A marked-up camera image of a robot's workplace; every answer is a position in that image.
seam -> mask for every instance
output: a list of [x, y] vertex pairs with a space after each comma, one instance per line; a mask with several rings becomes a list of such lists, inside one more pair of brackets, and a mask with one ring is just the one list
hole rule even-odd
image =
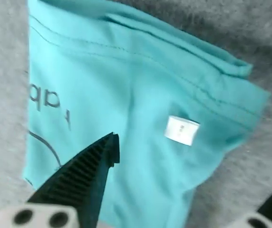
[[[52, 44], [52, 45], [54, 45], [54, 46], [56, 46], [56, 47], [64, 48], [64, 47], [62, 47], [62, 46], [60, 46], [60, 45], [58, 45], [58, 44], [55, 44], [55, 43], [53, 43], [53, 42], [47, 40], [47, 39], [46, 39], [45, 37], [43, 37], [43, 36], [42, 36], [42, 35], [41, 35], [34, 27], [30, 26], [30, 28], [33, 29], [36, 33], [38, 33], [38, 35], [39, 35], [40, 37], [42, 37], [42, 39], [44, 39], [46, 42], [48, 42], [48, 43], [50, 43], [50, 44]], [[80, 51], [73, 51], [73, 50], [67, 49], [67, 48], [65, 48], [65, 49], [66, 49], [67, 51], [70, 51], [71, 53], [77, 53], [77, 54], [80, 54], [80, 53], [81, 53], [81, 54], [87, 54], [87, 55], [95, 56], [95, 57], [113, 58], [113, 59], [122, 61], [122, 62], [124, 62], [124, 63], [127, 62], [125, 59], [121, 59], [121, 58], [117, 58], [117, 57], [112, 57], [112, 56], [104, 56], [104, 55], [101, 55], [101, 54], [98, 54], [98, 53], [91, 53], [91, 52], [86, 52], [86, 51], [82, 51], [82, 52], [80, 52]], [[191, 94], [189, 94], [187, 91], [186, 91], [186, 94], [187, 94], [192, 100], [198, 102], [200, 105], [202, 105], [204, 108], [206, 108], [206, 109], [207, 109], [208, 111], [210, 111], [211, 113], [213, 113], [213, 114], [215, 114], [215, 115], [217, 115], [217, 116], [219, 116], [219, 117], [221, 117], [221, 118], [227, 119], [228, 121], [231, 121], [231, 122], [233, 122], [233, 123], [235, 123], [235, 124], [237, 124], [237, 125], [243, 127], [244, 129], [246, 129], [246, 130], [248, 130], [248, 131], [251, 131], [251, 130], [252, 130], [251, 127], [249, 127], [249, 126], [247, 126], [247, 125], [245, 125], [245, 124], [243, 124], [243, 123], [241, 123], [241, 122], [238, 122], [238, 121], [236, 121], [236, 120], [234, 120], [234, 119], [231, 119], [231, 118], [229, 118], [229, 117], [226, 116], [226, 115], [222, 115], [222, 114], [220, 114], [220, 113], [217, 113], [216, 111], [214, 111], [214, 110], [212, 110], [211, 108], [209, 108], [208, 106], [206, 106], [203, 102], [199, 101], [198, 99], [195, 99], [195, 98], [194, 98]]]
[[[147, 55], [144, 55], [142, 53], [136, 53], [136, 52], [130, 52], [126, 49], [124, 49], [123, 47], [117, 47], [117, 46], [112, 46], [112, 45], [105, 45], [105, 44], [101, 44], [101, 43], [97, 43], [97, 42], [94, 42], [94, 41], [89, 41], [89, 40], [85, 40], [85, 39], [79, 39], [79, 38], [72, 38], [72, 37], [68, 37], [68, 36], [65, 36], [65, 35], [62, 35], [58, 32], [55, 32], [53, 30], [51, 30], [50, 28], [48, 28], [47, 26], [45, 26], [44, 24], [42, 24], [42, 22], [40, 22], [36, 17], [32, 16], [32, 15], [29, 15], [31, 18], [35, 19], [35, 21], [37, 21], [41, 26], [43, 26], [44, 28], [46, 28], [48, 31], [50, 31], [51, 33], [54, 33], [58, 36], [61, 36], [63, 38], [66, 38], [66, 39], [70, 39], [70, 40], [73, 40], [73, 41], [78, 41], [78, 42], [85, 42], [85, 43], [89, 43], [89, 44], [93, 44], [93, 45], [98, 45], [98, 46], [101, 46], [101, 47], [106, 47], [106, 48], [113, 48], [113, 49], [118, 49], [118, 50], [121, 50], [121, 51], [124, 51], [124, 52], [127, 52], [129, 54], [132, 54], [132, 55], [138, 55], [138, 56], [142, 56], [142, 57], [145, 57], [147, 59], [150, 59], [152, 61], [154, 61], [155, 63], [159, 64], [160, 66], [162, 66], [163, 68], [167, 69], [168, 71], [171, 71], [169, 68], [167, 68], [165, 65], [163, 65], [162, 63], [156, 61], [154, 58], [150, 57], [150, 56], [147, 56]], [[260, 118], [260, 116], [253, 112], [253, 111], [250, 111], [248, 109], [246, 109], [245, 107], [242, 107], [240, 105], [237, 105], [237, 104], [233, 104], [233, 103], [230, 103], [230, 102], [227, 102], [227, 101], [224, 101], [224, 100], [220, 100], [220, 99], [216, 99], [215, 97], [213, 97], [207, 90], [201, 88], [200, 86], [198, 86], [197, 84], [193, 83], [192, 81], [188, 80], [187, 78], [181, 76], [181, 75], [177, 75], [174, 73], [174, 75], [182, 80], [184, 80], [185, 82], [191, 84], [192, 86], [194, 86], [196, 89], [199, 89], [200, 91], [202, 91], [203, 93], [205, 93], [211, 100], [213, 100], [214, 102], [217, 102], [217, 103], [220, 103], [220, 104], [224, 104], [224, 105], [229, 105], [229, 106], [233, 106], [237, 109], [240, 109], [240, 110], [243, 110], [245, 112], [247, 112], [248, 114], [251, 114], [257, 118]]]

